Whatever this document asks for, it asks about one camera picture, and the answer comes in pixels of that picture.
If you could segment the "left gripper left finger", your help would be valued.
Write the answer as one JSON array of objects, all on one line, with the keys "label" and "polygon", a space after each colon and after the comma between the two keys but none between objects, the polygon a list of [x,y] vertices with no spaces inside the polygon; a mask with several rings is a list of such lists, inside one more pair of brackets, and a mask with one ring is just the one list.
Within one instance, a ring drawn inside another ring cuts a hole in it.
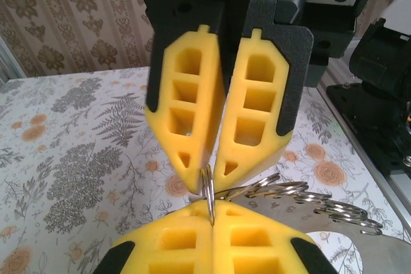
[{"label": "left gripper left finger", "polygon": [[213,274],[212,242],[198,201],[120,237],[92,274]]}]

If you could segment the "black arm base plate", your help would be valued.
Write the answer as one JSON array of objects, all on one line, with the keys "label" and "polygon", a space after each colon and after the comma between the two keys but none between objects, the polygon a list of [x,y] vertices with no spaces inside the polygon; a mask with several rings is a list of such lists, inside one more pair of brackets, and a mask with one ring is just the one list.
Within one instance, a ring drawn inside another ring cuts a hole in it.
[{"label": "black arm base plate", "polygon": [[366,83],[332,85],[326,94],[377,170],[411,178],[407,104]]}]

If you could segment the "small silver split keyring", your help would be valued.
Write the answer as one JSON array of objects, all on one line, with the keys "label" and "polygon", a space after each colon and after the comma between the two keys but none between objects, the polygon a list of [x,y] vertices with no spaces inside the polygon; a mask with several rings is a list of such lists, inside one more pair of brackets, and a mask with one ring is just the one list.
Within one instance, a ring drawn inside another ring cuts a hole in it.
[{"label": "small silver split keyring", "polygon": [[215,223],[215,197],[214,197],[214,182],[213,172],[211,166],[208,164],[205,168],[200,170],[202,194],[207,201],[207,208],[209,212],[209,221],[211,226]]}]

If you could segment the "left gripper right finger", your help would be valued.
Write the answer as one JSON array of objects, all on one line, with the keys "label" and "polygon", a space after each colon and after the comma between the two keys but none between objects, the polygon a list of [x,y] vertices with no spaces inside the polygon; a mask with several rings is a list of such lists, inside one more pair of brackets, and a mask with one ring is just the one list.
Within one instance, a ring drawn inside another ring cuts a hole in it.
[{"label": "left gripper right finger", "polygon": [[229,201],[216,201],[213,274],[338,274],[308,235]]}]

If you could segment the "aluminium frame post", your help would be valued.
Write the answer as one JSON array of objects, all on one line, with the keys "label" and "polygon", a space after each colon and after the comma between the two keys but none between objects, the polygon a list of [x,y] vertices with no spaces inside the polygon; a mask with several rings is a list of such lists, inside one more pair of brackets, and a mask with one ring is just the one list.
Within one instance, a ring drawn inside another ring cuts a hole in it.
[{"label": "aluminium frame post", "polygon": [[26,75],[0,36],[0,83],[20,78],[26,78]]}]

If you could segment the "floral fabric pouch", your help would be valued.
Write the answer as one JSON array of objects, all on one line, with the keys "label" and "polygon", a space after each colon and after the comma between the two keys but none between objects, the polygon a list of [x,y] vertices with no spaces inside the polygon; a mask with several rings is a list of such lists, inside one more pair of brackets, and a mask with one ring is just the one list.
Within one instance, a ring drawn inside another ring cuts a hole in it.
[{"label": "floral fabric pouch", "polygon": [[278,174],[215,193],[219,200],[288,225],[303,233],[335,232],[350,238],[362,259],[363,274],[411,274],[411,244],[383,234],[381,223],[360,207],[310,192],[306,182],[277,183]]}]

